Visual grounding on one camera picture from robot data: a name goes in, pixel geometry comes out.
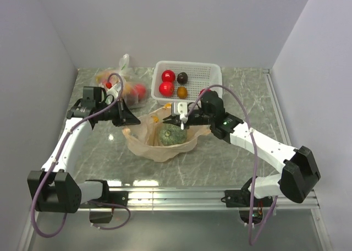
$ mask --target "plastic bag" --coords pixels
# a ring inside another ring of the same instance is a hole
[[[128,67],[129,64],[129,55],[125,54],[119,61],[118,69],[106,69],[97,73],[92,81],[93,85],[100,86],[102,88],[106,87],[108,82],[108,77],[112,73],[118,73],[123,78],[124,89],[122,92],[122,98],[125,100],[127,106],[132,108],[140,108],[145,106],[147,100],[147,87],[137,76],[134,74],[133,69]],[[114,86],[118,83],[118,78],[112,76],[110,83]]]
[[[137,156],[156,162],[165,162],[179,153],[191,151],[197,145],[200,135],[210,133],[207,125],[191,126],[187,130],[187,141],[179,145],[163,146],[159,143],[158,132],[162,119],[171,114],[170,105],[139,117],[141,124],[131,125],[122,130],[127,139],[128,149]]]

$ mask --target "marble surface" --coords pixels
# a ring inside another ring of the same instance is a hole
[[[91,85],[91,78],[103,69],[80,69],[68,107],[82,96],[83,86]],[[136,75],[151,84],[153,68],[135,68]],[[261,69],[222,68],[223,84],[234,89],[249,112],[252,126],[282,141],[278,121]],[[225,92],[223,100],[227,111],[243,118],[233,97]],[[161,107],[149,97],[144,108],[133,110],[138,117]],[[218,140],[212,134],[199,137],[198,145],[190,152],[157,163],[135,156],[126,145],[122,128],[111,122],[97,124],[83,147],[75,166],[74,178],[80,183],[86,179],[105,179],[110,185],[142,186],[214,186],[241,187],[252,175],[254,156],[244,149]],[[260,160],[258,176],[274,174],[275,170]]]

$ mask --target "white wall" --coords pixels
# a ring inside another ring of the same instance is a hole
[[[0,243],[14,250],[31,203],[30,170],[57,141],[75,80],[38,0],[0,0]]]
[[[307,0],[40,0],[77,67],[273,66]]]
[[[273,67],[295,145],[313,150],[334,250],[352,250],[352,0],[309,0]]]

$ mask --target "plastic basket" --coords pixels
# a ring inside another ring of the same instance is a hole
[[[162,73],[170,69],[177,75],[181,72],[186,72],[188,82],[185,85],[180,85],[177,80],[174,81],[175,91],[171,97],[165,97],[159,92],[159,86],[162,83]],[[154,69],[152,78],[151,95],[159,104],[165,105],[168,102],[184,101],[194,102],[202,89],[213,85],[222,85],[221,69],[216,64],[180,62],[180,61],[159,61]],[[183,86],[187,89],[188,95],[186,99],[180,99],[177,96],[177,88]],[[220,98],[222,98],[222,88],[213,88]]]

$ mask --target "green melon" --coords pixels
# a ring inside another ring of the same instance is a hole
[[[159,141],[165,146],[183,144],[187,140],[187,130],[181,127],[163,123],[159,131]]]

